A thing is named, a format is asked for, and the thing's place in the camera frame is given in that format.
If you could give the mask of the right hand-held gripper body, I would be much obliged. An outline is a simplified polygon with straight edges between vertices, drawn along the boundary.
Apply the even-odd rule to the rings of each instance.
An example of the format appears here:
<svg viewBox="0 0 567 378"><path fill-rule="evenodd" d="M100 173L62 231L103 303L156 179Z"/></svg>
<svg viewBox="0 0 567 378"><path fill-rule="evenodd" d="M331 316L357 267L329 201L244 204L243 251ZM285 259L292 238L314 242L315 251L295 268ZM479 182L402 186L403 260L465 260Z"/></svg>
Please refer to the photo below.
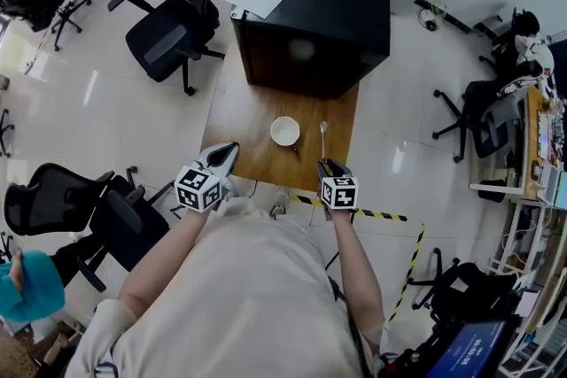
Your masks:
<svg viewBox="0 0 567 378"><path fill-rule="evenodd" d="M354 212L358 204L358 179L353 175L329 177L325 166L325 178L322 180L319 198L327 220L332 220L332 210Z"/></svg>

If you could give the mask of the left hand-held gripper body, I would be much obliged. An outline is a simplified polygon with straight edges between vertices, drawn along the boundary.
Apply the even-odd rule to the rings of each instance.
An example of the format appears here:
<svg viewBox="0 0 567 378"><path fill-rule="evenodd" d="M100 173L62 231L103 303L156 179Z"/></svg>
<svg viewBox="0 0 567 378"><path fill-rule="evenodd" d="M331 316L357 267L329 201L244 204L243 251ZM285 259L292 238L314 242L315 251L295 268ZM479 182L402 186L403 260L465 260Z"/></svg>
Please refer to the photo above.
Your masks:
<svg viewBox="0 0 567 378"><path fill-rule="evenodd" d="M231 172L230 151L199 156L184 166L174 181L178 203L194 212L213 209L230 193L228 177Z"/></svg>

